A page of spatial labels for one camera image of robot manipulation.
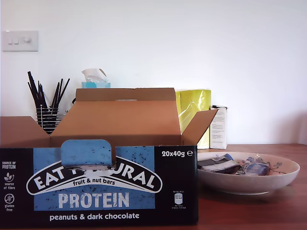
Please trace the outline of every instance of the white carton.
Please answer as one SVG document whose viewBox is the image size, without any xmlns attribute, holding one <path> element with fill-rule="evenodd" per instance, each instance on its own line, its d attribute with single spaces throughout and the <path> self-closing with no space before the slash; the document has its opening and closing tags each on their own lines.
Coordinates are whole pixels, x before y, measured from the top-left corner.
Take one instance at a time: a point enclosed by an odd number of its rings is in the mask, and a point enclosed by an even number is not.
<svg viewBox="0 0 307 230">
<path fill-rule="evenodd" d="M 213 106 L 210 108 L 218 109 L 211 125 L 210 125 L 210 148 L 211 149 L 226 149 L 226 114 L 227 107 Z"/>
</svg>

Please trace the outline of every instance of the wooden table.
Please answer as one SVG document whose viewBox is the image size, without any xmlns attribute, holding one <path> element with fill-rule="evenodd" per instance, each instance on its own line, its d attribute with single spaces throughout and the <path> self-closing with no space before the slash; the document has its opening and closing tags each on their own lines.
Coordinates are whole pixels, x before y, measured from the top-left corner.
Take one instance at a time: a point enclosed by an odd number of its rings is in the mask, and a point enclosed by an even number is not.
<svg viewBox="0 0 307 230">
<path fill-rule="evenodd" d="M 200 150 L 200 152 L 221 150 Z M 307 230 L 307 145 L 229 145 L 225 151 L 278 155 L 301 166 L 287 187 L 242 196 L 200 188 L 196 226 L 108 228 L 110 230 Z"/>
</svg>

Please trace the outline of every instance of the switch plate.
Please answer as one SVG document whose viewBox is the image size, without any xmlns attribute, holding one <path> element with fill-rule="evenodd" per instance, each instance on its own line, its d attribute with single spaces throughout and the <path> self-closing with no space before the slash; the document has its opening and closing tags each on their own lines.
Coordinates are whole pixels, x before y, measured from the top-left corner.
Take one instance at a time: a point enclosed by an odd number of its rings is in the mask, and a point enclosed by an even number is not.
<svg viewBox="0 0 307 230">
<path fill-rule="evenodd" d="M 38 31 L 2 31 L 2 51 L 37 52 Z"/>
</svg>

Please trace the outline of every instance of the white bowl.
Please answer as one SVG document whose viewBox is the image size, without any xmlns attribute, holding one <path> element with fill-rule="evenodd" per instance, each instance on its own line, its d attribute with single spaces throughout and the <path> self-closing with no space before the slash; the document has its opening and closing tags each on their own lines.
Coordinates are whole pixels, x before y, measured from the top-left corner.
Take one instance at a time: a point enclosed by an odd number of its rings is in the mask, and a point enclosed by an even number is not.
<svg viewBox="0 0 307 230">
<path fill-rule="evenodd" d="M 223 156 L 226 153 L 237 161 L 262 158 L 270 162 L 270 173 L 266 176 L 231 175 L 198 170 L 199 182 L 218 191 L 239 195 L 260 195 L 290 184 L 297 176 L 300 166 L 286 158 L 247 152 L 204 152 L 197 154 L 197 161 Z"/>
</svg>

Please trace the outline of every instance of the yellow bag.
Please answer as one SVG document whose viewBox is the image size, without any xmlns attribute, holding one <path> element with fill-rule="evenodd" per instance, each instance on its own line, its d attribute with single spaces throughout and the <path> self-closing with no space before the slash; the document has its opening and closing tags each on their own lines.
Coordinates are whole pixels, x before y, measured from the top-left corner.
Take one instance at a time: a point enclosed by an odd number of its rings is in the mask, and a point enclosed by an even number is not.
<svg viewBox="0 0 307 230">
<path fill-rule="evenodd" d="M 196 112 L 209 110 L 211 106 L 210 90 L 186 90 L 176 92 L 177 110 L 181 132 L 188 126 Z M 210 146 L 209 129 L 197 144 L 199 149 L 208 149 Z"/>
</svg>

